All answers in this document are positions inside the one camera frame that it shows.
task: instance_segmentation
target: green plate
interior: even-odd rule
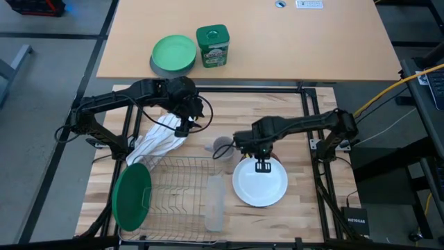
[[[196,58],[196,45],[184,35],[170,35],[154,46],[153,62],[161,69],[177,71],[189,66]]]
[[[151,195],[151,176],[145,165],[127,167],[117,179],[112,193],[112,214],[125,231],[134,231],[148,214]]]

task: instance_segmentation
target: white cloth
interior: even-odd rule
[[[161,116],[158,122],[171,128],[180,125],[180,119],[172,114]],[[145,137],[137,138],[134,151],[126,157],[126,164],[144,163],[151,171],[163,156],[180,147],[185,139],[186,137],[174,136],[174,131],[171,129],[154,124]]]

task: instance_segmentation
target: wire dish rack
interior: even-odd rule
[[[214,244],[221,233],[205,226],[205,205],[216,205],[223,221],[223,193],[207,193],[207,182],[220,176],[223,166],[212,158],[141,156],[139,162],[150,170],[152,187],[144,190],[142,205],[148,214],[135,231],[121,229],[125,241],[184,242]]]

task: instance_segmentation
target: green container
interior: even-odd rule
[[[204,67],[218,67],[227,64],[230,35],[225,25],[200,27],[196,31],[196,37]]]

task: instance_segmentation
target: white plate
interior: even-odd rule
[[[274,158],[270,173],[256,173],[254,158],[243,159],[234,169],[233,188],[237,196],[255,207],[270,206],[278,202],[287,191],[289,180],[284,167]]]

